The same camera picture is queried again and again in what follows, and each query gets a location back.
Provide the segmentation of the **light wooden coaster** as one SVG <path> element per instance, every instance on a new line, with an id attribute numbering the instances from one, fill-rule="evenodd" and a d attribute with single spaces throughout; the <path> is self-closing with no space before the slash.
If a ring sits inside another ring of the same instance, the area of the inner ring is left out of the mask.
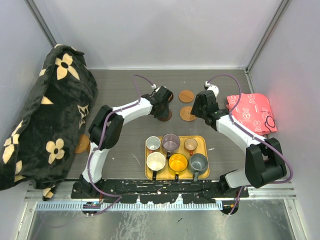
<path id="1" fill-rule="evenodd" d="M 190 90 L 182 90 L 179 93 L 178 98 L 183 103 L 191 103 L 194 100 L 194 94 Z"/>
<path id="2" fill-rule="evenodd" d="M 192 106 L 184 106 L 181 108 L 179 115 L 182 120 L 187 122 L 194 121 L 197 117 L 191 114 Z"/>

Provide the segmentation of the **dark walnut coaster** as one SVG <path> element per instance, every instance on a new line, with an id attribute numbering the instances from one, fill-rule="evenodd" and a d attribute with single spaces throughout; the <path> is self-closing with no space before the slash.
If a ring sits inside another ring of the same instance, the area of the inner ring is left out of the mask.
<path id="1" fill-rule="evenodd" d="M 169 110 L 168 111 L 168 115 L 167 116 L 159 116 L 159 117 L 157 117 L 157 119 L 159 120 L 159 121 L 161 121 L 161 122 L 167 122 L 167 121 L 169 121 L 170 119 L 172 118 L 172 111 L 171 110 Z"/>

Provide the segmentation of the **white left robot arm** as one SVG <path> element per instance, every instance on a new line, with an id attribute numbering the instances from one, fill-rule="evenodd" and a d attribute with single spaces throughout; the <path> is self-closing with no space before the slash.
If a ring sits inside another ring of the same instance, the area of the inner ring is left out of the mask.
<path id="1" fill-rule="evenodd" d="M 173 98 L 174 94 L 161 86 L 128 104 L 118 107 L 104 105 L 100 108 L 89 127 L 90 152 L 79 177 L 82 192 L 88 198 L 95 198 L 102 193 L 98 184 L 102 179 L 102 169 L 108 153 L 120 139 L 123 126 L 148 115 L 158 120 L 169 118 L 169 103 Z"/>

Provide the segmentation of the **dark brown ringed coaster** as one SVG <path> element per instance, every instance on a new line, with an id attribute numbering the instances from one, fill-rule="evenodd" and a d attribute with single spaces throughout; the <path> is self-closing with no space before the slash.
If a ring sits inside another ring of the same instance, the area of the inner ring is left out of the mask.
<path id="1" fill-rule="evenodd" d="M 170 97 L 169 97 L 169 99 L 168 99 L 168 103 L 170 103 L 170 102 L 173 100 L 173 98 L 174 98 L 174 95 L 171 94 Z"/>

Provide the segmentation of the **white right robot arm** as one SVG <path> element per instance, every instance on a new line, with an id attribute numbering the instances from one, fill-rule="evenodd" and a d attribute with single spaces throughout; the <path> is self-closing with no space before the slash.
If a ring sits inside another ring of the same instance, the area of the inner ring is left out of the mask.
<path id="1" fill-rule="evenodd" d="M 282 184 L 287 175 L 287 166 L 280 142 L 275 138 L 264 138 L 237 122 L 229 110 L 220 109 L 212 90 L 199 92 L 191 114 L 205 124 L 232 140 L 244 153 L 245 165 L 219 177 L 219 191 L 231 197 L 239 187 L 260 188 L 267 184 Z"/>

